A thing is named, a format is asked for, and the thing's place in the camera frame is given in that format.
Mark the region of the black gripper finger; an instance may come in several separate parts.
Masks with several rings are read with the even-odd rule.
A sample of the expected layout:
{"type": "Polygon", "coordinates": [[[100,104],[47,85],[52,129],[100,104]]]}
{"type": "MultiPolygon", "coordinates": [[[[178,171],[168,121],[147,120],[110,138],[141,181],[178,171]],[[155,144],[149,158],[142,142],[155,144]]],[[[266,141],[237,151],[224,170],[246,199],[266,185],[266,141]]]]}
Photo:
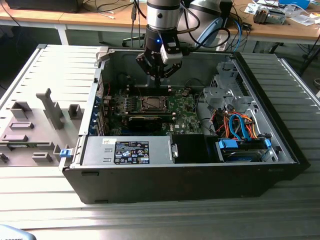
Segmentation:
{"type": "Polygon", "coordinates": [[[162,63],[158,67],[158,79],[167,79],[170,76],[172,76],[175,72],[177,72],[182,67],[182,61],[179,61],[178,63],[174,63],[170,67],[168,67],[167,64],[162,63]]]}
{"type": "Polygon", "coordinates": [[[160,54],[154,51],[145,51],[136,57],[141,69],[154,80],[154,85],[160,87],[160,54]]]}

